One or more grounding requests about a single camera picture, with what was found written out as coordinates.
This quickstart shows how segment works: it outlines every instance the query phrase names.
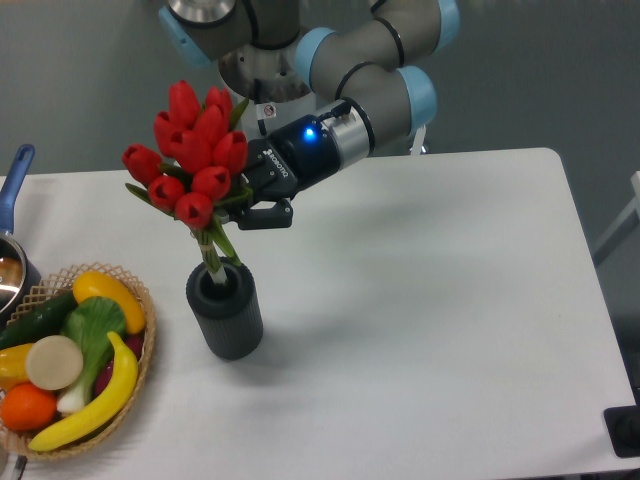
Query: white table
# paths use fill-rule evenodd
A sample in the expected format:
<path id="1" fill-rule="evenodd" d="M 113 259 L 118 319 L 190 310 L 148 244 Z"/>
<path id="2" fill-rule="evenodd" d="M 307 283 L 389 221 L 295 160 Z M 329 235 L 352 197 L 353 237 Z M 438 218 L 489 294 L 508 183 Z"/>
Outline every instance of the white table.
<path id="1" fill-rule="evenodd" d="M 185 299 L 195 241 L 125 181 L 34 175 L 18 199 L 16 239 L 43 274 L 121 264 L 158 313 L 153 368 L 122 428 L 84 456 L 30 463 L 25 479 L 640 466 L 606 432 L 603 410 L 633 396 L 552 151 L 367 159 L 300 194 L 291 229 L 231 227 L 265 321 L 258 349 L 233 363 L 210 353 Z"/>

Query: gray wall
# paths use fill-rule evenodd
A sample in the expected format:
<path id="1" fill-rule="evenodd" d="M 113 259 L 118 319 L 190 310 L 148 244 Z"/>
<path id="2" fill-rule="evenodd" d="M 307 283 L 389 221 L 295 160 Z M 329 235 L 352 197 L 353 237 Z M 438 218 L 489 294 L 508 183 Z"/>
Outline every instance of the gray wall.
<path id="1" fill-rule="evenodd" d="M 366 0 L 303 0 L 309 27 L 369 18 Z M 32 172 L 121 168 L 131 142 L 153 144 L 168 85 L 204 93 L 167 44 L 157 0 L 0 3 L 0 174 L 34 143 Z M 439 94 L 433 152 L 546 146 L 563 158 L 592 244 L 631 199 L 640 170 L 639 0 L 459 0 L 462 28 L 420 66 Z M 640 350 L 640 232 L 599 269 L 623 342 Z"/>

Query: wicker basket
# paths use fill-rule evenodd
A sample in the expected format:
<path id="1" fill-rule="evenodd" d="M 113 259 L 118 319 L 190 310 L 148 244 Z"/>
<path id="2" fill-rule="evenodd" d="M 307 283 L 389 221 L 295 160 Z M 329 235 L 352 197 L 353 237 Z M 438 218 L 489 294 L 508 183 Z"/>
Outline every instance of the wicker basket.
<path id="1" fill-rule="evenodd" d="M 149 290 L 145 288 L 142 282 L 120 266 L 113 267 L 108 264 L 103 265 L 100 263 L 94 263 L 92 265 L 73 265 L 68 269 L 60 270 L 57 274 L 50 275 L 49 278 L 43 279 L 39 285 L 31 288 L 30 293 L 24 297 L 22 303 L 18 306 L 13 315 L 11 315 L 11 320 L 9 322 L 19 322 L 20 318 L 22 318 L 25 313 L 32 310 L 38 304 L 57 295 L 58 293 L 70 290 L 73 281 L 81 273 L 88 270 L 97 270 L 117 278 L 129 289 L 129 291 L 131 291 L 131 293 L 133 293 L 142 306 L 146 318 L 146 327 L 142 357 L 139 361 L 138 381 L 136 382 L 131 398 L 124 408 L 111 419 L 110 423 L 108 423 L 106 428 L 104 428 L 99 434 L 88 440 L 78 441 L 51 452 L 41 453 L 30 450 L 27 445 L 33 435 L 11 432 L 0 420 L 0 445 L 10 452 L 24 455 L 32 460 L 59 460 L 71 457 L 85 452 L 102 442 L 113 431 L 115 431 L 118 426 L 120 426 L 138 397 L 140 389 L 142 388 L 142 385 L 144 385 L 145 377 L 147 376 L 147 370 L 153 354 L 156 336 L 156 318 L 153 303 L 149 295 Z M 4 394 L 5 392 L 0 390 L 0 396 L 2 398 L 4 398 Z"/>

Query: blue light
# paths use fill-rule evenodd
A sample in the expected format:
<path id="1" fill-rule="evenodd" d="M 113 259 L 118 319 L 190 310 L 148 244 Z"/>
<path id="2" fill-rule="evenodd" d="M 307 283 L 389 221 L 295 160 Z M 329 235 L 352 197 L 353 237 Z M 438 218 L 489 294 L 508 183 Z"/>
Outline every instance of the blue light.
<path id="1" fill-rule="evenodd" d="M 304 131 L 304 139 L 307 142 L 312 142 L 316 139 L 316 131 L 313 128 L 307 128 Z"/>

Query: tulip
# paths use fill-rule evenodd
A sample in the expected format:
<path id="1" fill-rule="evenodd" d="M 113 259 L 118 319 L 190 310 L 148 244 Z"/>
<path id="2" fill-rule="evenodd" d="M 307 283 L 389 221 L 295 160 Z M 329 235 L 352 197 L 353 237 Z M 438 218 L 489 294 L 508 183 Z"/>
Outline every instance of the tulip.
<path id="1" fill-rule="evenodd" d="M 122 163 L 135 180 L 147 186 L 160 176 L 158 165 L 162 158 L 153 150 L 135 143 L 122 154 Z"/>
<path id="2" fill-rule="evenodd" d="M 185 194 L 184 185 L 174 177 L 162 175 L 149 185 L 151 204 L 163 212 L 171 212 L 178 200 Z"/>
<path id="3" fill-rule="evenodd" d="M 217 202 L 229 192 L 231 175 L 225 167 L 213 166 L 200 170 L 193 177 L 191 191 L 199 192 Z"/>
<path id="4" fill-rule="evenodd" d="M 175 132 L 171 136 L 171 150 L 173 158 L 191 175 L 211 165 L 211 147 L 191 130 Z"/>
<path id="5" fill-rule="evenodd" d="M 180 197 L 174 211 L 175 217 L 189 228 L 203 229 L 209 225 L 213 213 L 213 202 L 198 192 L 189 192 Z"/>
<path id="6" fill-rule="evenodd" d="M 184 80 L 169 87 L 169 117 L 180 128 L 191 128 L 200 114 L 200 102 Z"/>
<path id="7" fill-rule="evenodd" d="M 233 101 L 231 100 L 229 90 L 226 88 L 218 90 L 216 87 L 211 87 L 204 103 L 207 107 L 211 105 L 220 107 L 222 116 L 225 118 L 225 125 L 227 125 L 227 130 L 229 130 L 229 117 L 231 116 L 231 110 L 233 110 Z"/>
<path id="8" fill-rule="evenodd" d="M 204 138 L 210 148 L 213 148 L 227 133 L 228 125 L 228 122 L 224 120 L 220 107 L 211 105 L 198 117 L 193 131 Z"/>
<path id="9" fill-rule="evenodd" d="M 227 167 L 231 175 L 237 175 L 247 164 L 249 146 L 242 132 L 229 132 L 214 147 L 213 164 Z"/>
<path id="10" fill-rule="evenodd" d="M 160 112 L 156 115 L 156 119 L 153 121 L 153 133 L 156 136 L 158 148 L 165 157 L 173 158 L 171 136 L 182 130 L 182 128 L 177 127 L 171 122 L 168 112 Z"/>

